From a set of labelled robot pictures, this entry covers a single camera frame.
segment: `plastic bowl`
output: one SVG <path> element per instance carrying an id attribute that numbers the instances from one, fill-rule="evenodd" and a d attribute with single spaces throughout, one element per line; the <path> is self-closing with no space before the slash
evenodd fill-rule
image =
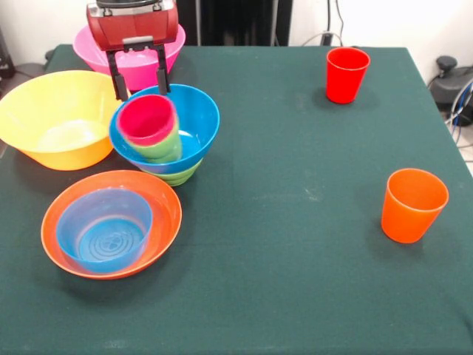
<path id="1" fill-rule="evenodd" d="M 184 170 L 183 172 L 177 172 L 175 174 L 153 174 L 159 177 L 159 179 L 164 180 L 170 186 L 179 186 L 185 183 L 187 180 L 191 178 L 191 176 L 195 173 L 197 168 L 199 167 L 202 161 L 192 166 L 190 169 Z"/>
<path id="2" fill-rule="evenodd" d="M 107 129 L 119 105 L 107 75 L 43 75 L 0 100 L 0 139 L 48 168 L 86 168 L 112 151 Z"/>
<path id="3" fill-rule="evenodd" d="M 158 87 L 149 87 L 137 92 L 130 99 L 158 93 Z M 179 117 L 179 136 L 183 143 L 183 157 L 179 160 L 169 163 L 149 163 L 128 145 L 117 129 L 117 116 L 125 103 L 113 115 L 110 123 L 110 140 L 115 150 L 144 172 L 176 174 L 194 167 L 207 154 L 219 130 L 218 107 L 203 91 L 187 85 L 172 84 L 168 97 L 176 106 Z"/>
<path id="4" fill-rule="evenodd" d="M 107 273 L 130 266 L 143 253 L 153 214 L 127 189 L 99 189 L 71 203 L 59 218 L 63 253 L 86 270 Z"/>
<path id="5" fill-rule="evenodd" d="M 62 252 L 56 238 L 56 226 L 69 204 L 97 189 L 108 188 L 128 189 L 143 196 L 153 211 L 153 225 L 146 250 L 135 263 L 120 271 L 98 274 L 85 270 Z M 71 274 L 94 280 L 120 279 L 138 273 L 159 259 L 174 241 L 181 220 L 179 198 L 164 181 L 145 172 L 113 170 L 86 177 L 54 199 L 41 224 L 41 243 L 51 261 Z"/>
<path id="6" fill-rule="evenodd" d="M 168 72 L 176 61 L 180 50 L 186 42 L 186 32 L 179 25 L 176 41 L 165 44 L 166 64 Z M 94 71 L 110 75 L 109 62 L 106 53 L 97 46 L 89 26 L 85 26 L 76 35 L 74 40 L 74 51 Z M 125 78 L 126 86 L 131 91 L 141 90 L 146 87 L 157 85 L 157 53 L 154 50 L 143 50 L 140 52 L 129 51 L 116 54 L 118 70 Z"/>

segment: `pink bowl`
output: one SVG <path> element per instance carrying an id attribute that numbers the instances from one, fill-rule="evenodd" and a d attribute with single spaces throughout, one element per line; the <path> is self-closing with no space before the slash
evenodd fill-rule
<path id="1" fill-rule="evenodd" d="M 184 42 L 186 42 L 186 32 L 179 25 L 176 41 L 164 45 L 168 72 L 171 71 Z M 95 43 L 89 26 L 85 26 L 79 31 L 75 37 L 73 47 L 75 53 L 94 71 L 110 75 L 106 54 Z M 118 70 L 125 78 L 129 90 L 138 91 L 157 85 L 157 53 L 154 50 L 119 52 L 115 57 Z"/>

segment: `orange cup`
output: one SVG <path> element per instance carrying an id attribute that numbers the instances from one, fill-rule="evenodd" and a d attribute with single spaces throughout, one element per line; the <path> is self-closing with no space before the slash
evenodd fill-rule
<path id="1" fill-rule="evenodd" d="M 387 180 L 381 228 L 399 243 L 415 243 L 449 202 L 441 179 L 420 169 L 401 169 Z"/>

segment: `cup rim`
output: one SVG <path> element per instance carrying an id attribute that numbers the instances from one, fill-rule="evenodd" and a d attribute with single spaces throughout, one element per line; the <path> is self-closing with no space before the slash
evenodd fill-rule
<path id="1" fill-rule="evenodd" d="M 360 53 L 364 54 L 366 56 L 366 58 L 368 58 L 368 63 L 366 65 L 362 66 L 362 67 L 359 67 L 359 68 L 343 68 L 343 67 L 340 67 L 339 65 L 334 64 L 329 59 L 329 56 L 330 56 L 331 53 L 339 51 L 339 50 L 355 50 L 357 52 L 360 52 Z M 327 53 L 327 62 L 332 64 L 335 68 L 338 68 L 338 69 L 341 69 L 341 70 L 348 70 L 350 72 L 356 72 L 358 70 L 363 70 L 363 69 L 368 68 L 371 64 L 371 57 L 368 53 L 366 53 L 364 50 L 360 50 L 359 48 L 355 48 L 355 47 L 337 47 L 337 48 L 333 48 L 333 49 L 328 51 L 328 53 Z"/>
<path id="2" fill-rule="evenodd" d="M 434 209 L 416 209 L 414 207 L 411 207 L 407 204 L 405 204 L 404 202 L 401 202 L 391 191 L 391 188 L 389 187 L 389 183 L 391 182 L 391 179 L 399 174 L 399 173 L 402 173 L 402 172 L 405 172 L 405 171 L 417 171 L 417 172 L 421 172 L 425 175 L 430 175 L 432 178 L 434 178 L 436 181 L 438 181 L 440 183 L 440 185 L 442 186 L 442 188 L 444 189 L 445 193 L 446 193 L 446 198 L 445 198 L 445 201 L 439 206 L 439 207 L 436 207 Z M 389 192 L 389 195 L 392 197 L 393 200 L 395 200 L 397 203 L 399 203 L 400 205 L 406 207 L 407 209 L 410 209 L 411 211 L 416 211 L 416 212 L 421 212 L 421 213 L 431 213 L 431 212 L 438 212 L 438 211 L 441 211 L 446 205 L 447 203 L 449 202 L 449 198 L 450 198 L 450 194 L 449 194 L 449 189 L 448 187 L 446 186 L 446 184 L 435 174 L 432 174 L 431 172 L 428 172 L 426 170 L 423 170 L 423 169 L 419 169 L 419 168 L 402 168 L 402 169 L 399 169 L 399 170 L 396 170 L 395 172 L 393 172 L 387 179 L 387 184 L 386 184 L 386 191 Z"/>
<path id="3" fill-rule="evenodd" d="M 138 137 L 136 135 L 130 135 L 128 133 L 125 134 L 125 131 L 123 130 L 123 121 L 121 120 L 121 118 L 123 117 L 123 111 L 127 107 L 129 107 L 129 105 L 133 104 L 135 101 L 138 101 L 140 99 L 146 99 L 149 97 L 158 97 L 160 100 L 166 101 L 169 107 L 171 108 L 171 113 L 174 113 L 174 114 L 171 114 L 171 117 L 168 119 L 168 121 L 163 127 L 161 127 L 159 130 L 157 130 L 156 132 L 150 135 L 144 135 L 144 136 Z M 146 95 L 138 96 L 136 98 L 129 98 L 124 103 L 122 110 L 118 113 L 118 116 L 117 116 L 117 128 L 119 129 L 121 135 L 124 138 L 129 139 L 134 144 L 144 145 L 144 146 L 155 145 L 161 142 L 164 138 L 167 137 L 167 135 L 169 135 L 169 133 L 172 132 L 172 129 L 175 125 L 175 115 L 176 115 L 176 108 L 174 107 L 174 104 L 171 99 L 167 98 L 164 95 L 146 94 Z"/>

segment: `stacked bowls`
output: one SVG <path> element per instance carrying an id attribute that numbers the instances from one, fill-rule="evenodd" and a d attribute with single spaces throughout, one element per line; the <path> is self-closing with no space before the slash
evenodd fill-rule
<path id="1" fill-rule="evenodd" d="M 167 98 L 172 101 L 179 118 L 182 156 L 173 161 L 157 163 L 140 154 L 127 142 L 118 129 L 118 116 L 128 102 L 145 95 L 158 94 L 158 87 L 149 87 L 123 103 L 113 115 L 109 136 L 115 150 L 127 161 L 171 186 L 178 186 L 195 173 L 210 149 L 220 127 L 220 113 L 214 100 L 203 91 L 188 85 L 172 84 Z"/>
<path id="2" fill-rule="evenodd" d="M 102 172 L 72 184 L 51 203 L 41 242 L 65 271 L 118 279 L 163 255 L 181 218 L 179 198 L 164 181 L 132 170 Z"/>

